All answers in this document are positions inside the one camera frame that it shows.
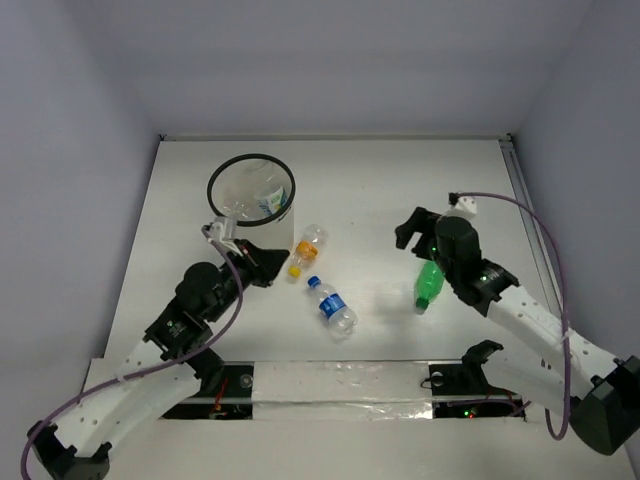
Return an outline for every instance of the green plastic bottle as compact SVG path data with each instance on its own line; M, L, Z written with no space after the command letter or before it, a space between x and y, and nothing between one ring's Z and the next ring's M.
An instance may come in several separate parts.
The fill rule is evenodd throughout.
M443 284L444 275L440 268L436 262L428 260L422 267L413 289L414 305L420 314L424 313L437 298L442 291Z

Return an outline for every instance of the white wall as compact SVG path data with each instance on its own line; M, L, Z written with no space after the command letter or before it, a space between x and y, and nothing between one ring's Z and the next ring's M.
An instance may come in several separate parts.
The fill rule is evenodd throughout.
M504 133L591 0L90 0L162 133Z
M572 321L640 355L640 2L596 1L516 136L536 209L556 233ZM640 434L629 443L636 471Z
M115 59L82 34L98 26L76 20L57 1L0 2L3 478L102 352L157 146Z

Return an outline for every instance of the robotic arm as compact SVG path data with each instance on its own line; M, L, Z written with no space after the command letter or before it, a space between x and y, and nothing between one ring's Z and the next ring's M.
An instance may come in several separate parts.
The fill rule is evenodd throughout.
M452 204L457 202L453 195ZM396 228L396 247L438 264L455 295L482 316L506 328L540 355L545 363L528 372L513 368L503 347L491 341L469 349L459 375L442 382L466 382L488 391L489 381L562 412L564 371L561 322L520 286L500 265L482 258L477 231L464 218L416 208ZM640 427L640 360L626 361L593 345L574 330L571 339L570 425L595 451L611 455Z
M224 227L214 223L212 228ZM287 250L263 250L246 240L223 243L232 251L229 258L243 289L270 286L289 255ZM230 267L211 263L192 265L175 292L117 370L111 388L76 403L55 423L41 428L39 422L29 431L31 437L41 428L33 447L55 480L104 478L110 457L117 454L132 431L140 430L185 398L218 388L224 362L211 349L151 375L130 377L163 362L179 362L202 347L213 335L208 323L216 322L239 294Z

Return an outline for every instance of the wire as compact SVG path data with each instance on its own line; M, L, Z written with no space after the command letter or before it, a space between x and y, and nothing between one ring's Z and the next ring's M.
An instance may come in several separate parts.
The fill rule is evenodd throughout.
M193 352L189 352L186 355L176 358L174 360L163 362L153 367L145 368L140 371L124 375L123 376L124 380L135 380L138 378L142 378L146 375L151 375L152 373L165 370L169 367L173 367L174 365L177 365L179 363L184 363L187 360L192 359L193 357L204 352L205 350L210 348L211 345L216 343L227 332L227 330L231 328L231 325L233 325L233 323L236 321L236 318L238 318L238 314L240 313L240 308L242 308L242 301L243 301L243 287L242 287L242 280L240 279L240 274L238 273L238 270L236 269L235 265L233 264L233 262L231 261L227 253L224 251L224 248L218 243L216 243L209 236L208 232L205 231L205 227L203 227L202 232L205 235L205 237L207 237L207 241L211 245L213 245L213 247L218 251L218 253L220 253L220 255L222 255L222 258L224 259L225 263L231 270L233 279L238 284L238 301L236 302L236 309L231 314L231 318L229 318L229 321L224 325L224 327L222 327L220 331L216 333L209 341L204 343L199 348L195 349ZM42 430L45 429L45 427L47 427L54 419L59 417L62 413L67 411L69 408L73 407L75 404L79 403L81 400L95 393L98 393L102 390L105 390L109 387L118 385L119 383L120 383L120 380L117 378L112 378L111 380L100 383L99 385L96 385L95 387L85 390L84 392L81 392L80 394L66 401L65 403L60 405L60 407L56 408L52 413L50 413L47 417L45 417L45 419L38 424L38 426L33 430L33 432L31 432L31 435L29 435L29 438L27 439L27 443L25 444L24 449L22 450L22 456L20 457L20 474L22 476L22 479L31 480L31 477L29 476L29 472L27 470L27 460L29 458L29 451L33 447L35 439L38 437L40 432L42 432Z
M546 225L542 222L542 220L535 214L533 210L531 210L527 205L515 200L511 197L507 197L505 195L499 195L497 193L485 193L485 192L458 192L457 195L461 197L486 197L486 198L496 198L498 200L503 200L505 202L512 203L517 205L522 210L531 215L536 223L540 226L540 229L544 232L551 243L551 247L553 248L553 252L556 256L556 261L558 263L558 276L560 277L560 303L561 303L561 312L560 312L560 323L562 325L562 351L564 356L564 394L563 394L563 406L562 406L562 425L560 426L560 431L555 433L553 431L553 425L551 424L551 412L549 409L545 409L544 415L545 420L547 422L547 428L549 433L553 437L554 440L562 440L564 436L567 434L567 430L569 429L569 416L571 415L571 348L569 344L569 336L567 333L569 332L569 312L567 308L567 297L565 292L565 281L564 281L564 269L562 267L562 262L560 261L560 253L558 249L558 244L554 240L551 232L546 227Z

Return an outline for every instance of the plastic bottle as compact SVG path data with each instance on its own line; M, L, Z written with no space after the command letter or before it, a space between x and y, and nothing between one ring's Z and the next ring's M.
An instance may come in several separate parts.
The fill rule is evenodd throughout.
M236 220L262 220L287 203L287 193L278 175L278 167L269 160L258 160L243 168L225 189L222 213Z
M253 187L253 199L264 218L273 215L287 203L287 193L278 176L276 164L269 160L247 169L247 182Z
M336 290L318 277L311 277L307 282L318 302L319 308L327 317L329 332L338 340L345 339L353 333L358 323L356 314L344 303Z
M444 275L435 262L427 261L413 288L414 304L418 313L424 313L442 291Z
M289 275L293 278L298 278L304 270L307 270L315 261L320 250L326 245L328 239L329 234L319 225L309 225L305 228L302 239L291 257Z

